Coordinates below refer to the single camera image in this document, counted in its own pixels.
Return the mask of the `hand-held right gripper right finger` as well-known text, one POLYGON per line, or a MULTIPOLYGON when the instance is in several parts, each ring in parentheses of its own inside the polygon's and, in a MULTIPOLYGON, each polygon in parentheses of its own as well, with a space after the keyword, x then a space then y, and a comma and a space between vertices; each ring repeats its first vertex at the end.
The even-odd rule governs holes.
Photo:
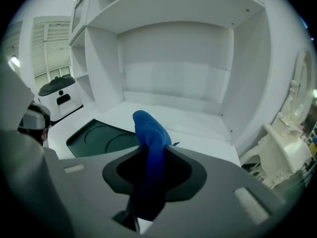
POLYGON ((201 164, 207 180, 190 200, 165 205, 148 238, 262 238, 285 201, 238 165, 180 147, 168 150, 201 164))

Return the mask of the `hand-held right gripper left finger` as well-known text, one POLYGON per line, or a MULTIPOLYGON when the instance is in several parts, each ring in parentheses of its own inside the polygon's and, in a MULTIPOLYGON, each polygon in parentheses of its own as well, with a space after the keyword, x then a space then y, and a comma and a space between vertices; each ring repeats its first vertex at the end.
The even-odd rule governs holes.
POLYGON ((86 158, 61 160, 45 148, 45 161, 64 204, 76 238, 139 238, 140 234, 113 220, 126 209, 128 195, 114 192, 103 179, 103 169, 135 147, 86 158))

